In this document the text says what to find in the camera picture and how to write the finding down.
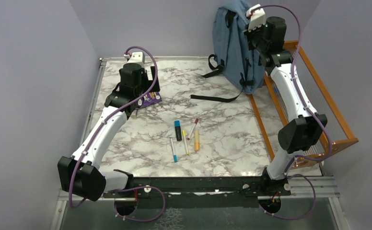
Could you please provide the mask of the purple activity book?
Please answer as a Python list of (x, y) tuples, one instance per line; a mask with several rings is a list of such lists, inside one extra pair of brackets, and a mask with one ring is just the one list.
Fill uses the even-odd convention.
[(159, 92), (150, 92), (138, 101), (138, 108), (144, 108), (162, 101)]

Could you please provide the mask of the blue student backpack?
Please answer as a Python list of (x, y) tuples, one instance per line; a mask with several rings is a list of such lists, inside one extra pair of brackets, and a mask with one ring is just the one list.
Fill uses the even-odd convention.
[(249, 19), (246, 12), (252, 7), (244, 0), (232, 0), (217, 9), (212, 27), (214, 54), (208, 60), (212, 72), (202, 75), (210, 78), (222, 74), (240, 93), (253, 94), (263, 85), (265, 69), (259, 65), (260, 54), (248, 48), (244, 34)]

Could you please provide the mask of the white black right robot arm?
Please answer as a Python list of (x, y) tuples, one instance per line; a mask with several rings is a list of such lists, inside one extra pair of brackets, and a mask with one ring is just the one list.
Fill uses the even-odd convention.
[(286, 22), (280, 17), (249, 16), (245, 35), (251, 50), (260, 54), (260, 65), (274, 81), (287, 110), (288, 123), (278, 132), (279, 150), (262, 173), (260, 191), (273, 195), (287, 183), (287, 172), (298, 157), (315, 145), (327, 125), (300, 83), (293, 54), (284, 48)]

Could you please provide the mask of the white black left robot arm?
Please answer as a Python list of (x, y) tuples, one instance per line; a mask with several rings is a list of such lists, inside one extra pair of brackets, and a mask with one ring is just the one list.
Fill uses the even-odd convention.
[(133, 192), (132, 174), (122, 170), (102, 173), (102, 159), (114, 136), (138, 107), (141, 96), (153, 89), (141, 62), (128, 62), (119, 70), (120, 82), (106, 97), (102, 113), (85, 141), (70, 157), (58, 161), (61, 188), (73, 195), (96, 201), (115, 191), (126, 197)]

